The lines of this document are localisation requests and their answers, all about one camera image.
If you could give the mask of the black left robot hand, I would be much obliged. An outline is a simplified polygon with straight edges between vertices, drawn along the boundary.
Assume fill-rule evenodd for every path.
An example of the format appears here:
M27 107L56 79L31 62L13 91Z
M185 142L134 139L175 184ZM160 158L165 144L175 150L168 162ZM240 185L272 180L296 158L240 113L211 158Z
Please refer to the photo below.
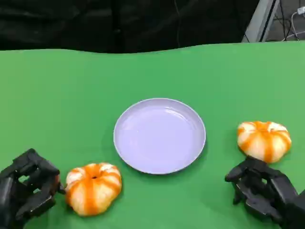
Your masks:
M0 227L22 229L55 205L57 193L66 194L59 169L28 149L0 173Z

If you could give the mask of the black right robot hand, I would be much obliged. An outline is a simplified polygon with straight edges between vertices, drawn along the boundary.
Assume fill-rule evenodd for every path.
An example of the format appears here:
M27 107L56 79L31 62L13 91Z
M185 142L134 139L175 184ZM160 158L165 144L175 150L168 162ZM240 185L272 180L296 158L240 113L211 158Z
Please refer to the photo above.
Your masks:
M284 173L252 156L232 168L224 179L234 187L234 205L243 202L253 216L270 218L279 225L285 221L286 207L298 195Z

